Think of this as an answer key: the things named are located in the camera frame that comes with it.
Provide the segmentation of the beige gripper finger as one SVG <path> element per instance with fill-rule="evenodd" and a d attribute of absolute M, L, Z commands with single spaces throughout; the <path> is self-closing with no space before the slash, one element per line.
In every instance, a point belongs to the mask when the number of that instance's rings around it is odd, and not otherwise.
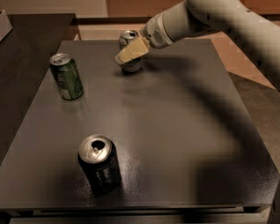
<path fill-rule="evenodd" d="M 118 64 L 128 63 L 131 60 L 142 57 L 149 52 L 149 41 L 144 37 L 137 37 L 124 47 L 115 57 Z"/>

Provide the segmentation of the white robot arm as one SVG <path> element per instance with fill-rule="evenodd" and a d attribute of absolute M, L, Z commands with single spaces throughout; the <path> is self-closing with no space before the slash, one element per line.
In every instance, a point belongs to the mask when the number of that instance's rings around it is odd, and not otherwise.
<path fill-rule="evenodd" d="M 115 61 L 123 65 L 151 48 L 163 49 L 186 37 L 216 32 L 228 36 L 280 93 L 280 26 L 240 0 L 184 0 L 151 18 Z"/>

